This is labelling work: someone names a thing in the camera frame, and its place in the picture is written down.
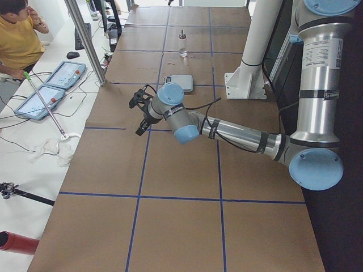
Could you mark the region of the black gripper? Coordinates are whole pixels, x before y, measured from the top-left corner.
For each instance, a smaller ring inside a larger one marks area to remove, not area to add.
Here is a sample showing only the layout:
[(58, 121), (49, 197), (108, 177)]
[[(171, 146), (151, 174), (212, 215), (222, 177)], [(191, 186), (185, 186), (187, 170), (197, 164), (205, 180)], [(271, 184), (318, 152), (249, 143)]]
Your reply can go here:
[(155, 118), (151, 115), (148, 110), (143, 113), (143, 121), (140, 123), (138, 129), (136, 130), (137, 135), (143, 135), (152, 124), (157, 124), (161, 119)]

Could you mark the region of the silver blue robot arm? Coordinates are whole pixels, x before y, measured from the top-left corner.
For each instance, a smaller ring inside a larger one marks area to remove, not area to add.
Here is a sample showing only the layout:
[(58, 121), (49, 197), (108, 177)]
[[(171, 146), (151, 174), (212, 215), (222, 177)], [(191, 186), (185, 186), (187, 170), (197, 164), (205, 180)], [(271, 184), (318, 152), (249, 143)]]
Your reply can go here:
[(343, 38), (354, 22), (359, 1), (294, 1), (291, 42), (303, 44), (297, 129), (292, 135), (272, 134), (187, 110), (184, 92), (165, 83), (151, 95), (134, 93), (129, 107), (143, 111), (137, 134), (165, 120), (179, 143), (204, 135), (241, 150), (265, 154), (289, 169), (292, 179), (308, 190), (326, 190), (342, 178), (344, 167), (334, 134)]

